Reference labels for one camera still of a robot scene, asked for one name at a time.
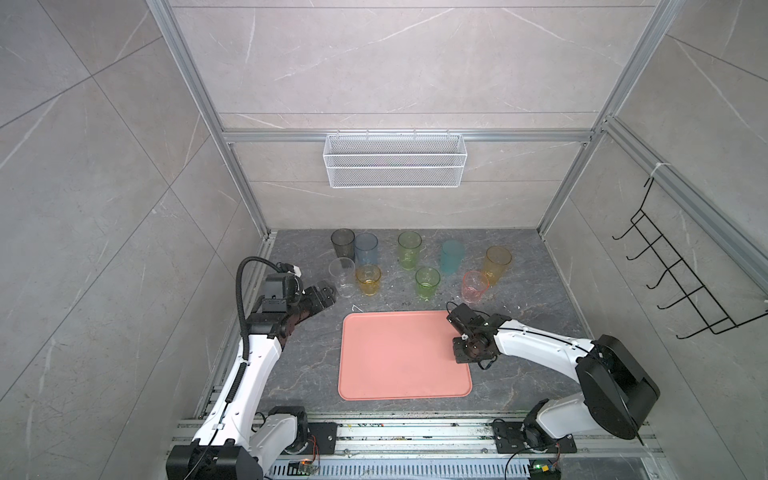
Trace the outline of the clear short glass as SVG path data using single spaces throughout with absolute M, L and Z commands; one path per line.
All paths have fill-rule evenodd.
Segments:
M 328 267 L 337 294 L 343 298 L 350 298 L 355 291 L 355 263 L 347 257 L 335 258 Z

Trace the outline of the dark grey tall glass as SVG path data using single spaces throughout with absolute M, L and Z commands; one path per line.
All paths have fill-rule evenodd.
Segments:
M 348 228 L 335 230 L 331 242 L 338 258 L 355 259 L 355 232 Z

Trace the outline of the blue tall glass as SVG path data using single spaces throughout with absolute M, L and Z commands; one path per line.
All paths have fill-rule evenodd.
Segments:
M 370 232 L 357 235 L 354 240 L 355 262 L 357 266 L 378 265 L 379 241 L 378 237 Z

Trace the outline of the green tall glass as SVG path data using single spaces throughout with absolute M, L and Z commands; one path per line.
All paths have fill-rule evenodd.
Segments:
M 404 270 L 414 270 L 420 257 L 423 240 L 415 231 L 405 231 L 398 236 L 398 261 Z

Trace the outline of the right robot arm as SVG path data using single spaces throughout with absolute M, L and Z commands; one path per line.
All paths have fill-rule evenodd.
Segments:
M 499 357 L 542 365 L 578 383 L 580 391 L 539 401 L 513 436 L 524 449 L 542 452 L 570 434 L 603 431 L 624 440 L 639 430 L 660 398 L 660 389 L 617 338 L 555 334 L 501 314 L 487 315 L 462 303 L 446 303 L 447 321 L 458 332 L 453 352 L 459 364 L 482 370 Z

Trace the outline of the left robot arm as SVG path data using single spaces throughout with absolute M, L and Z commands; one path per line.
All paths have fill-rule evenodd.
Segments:
M 276 407 L 256 431 L 253 421 L 267 380 L 288 337 L 304 320 L 330 308 L 337 291 L 326 281 L 305 287 L 291 273 L 271 274 L 255 309 L 245 312 L 242 281 L 235 299 L 240 343 L 224 391 L 186 445 L 166 460 L 169 479 L 263 479 L 278 456 L 298 453 L 309 441 L 306 411 Z

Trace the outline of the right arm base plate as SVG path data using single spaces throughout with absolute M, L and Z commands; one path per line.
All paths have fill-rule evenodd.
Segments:
M 539 427 L 526 426 L 523 422 L 509 422 L 499 418 L 492 420 L 489 426 L 499 454 L 577 452 L 571 435 L 554 439 Z

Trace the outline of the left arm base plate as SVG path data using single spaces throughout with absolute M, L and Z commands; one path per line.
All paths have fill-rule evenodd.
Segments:
M 283 451 L 288 455 L 332 455 L 335 452 L 339 424 L 299 420 L 296 438 Z

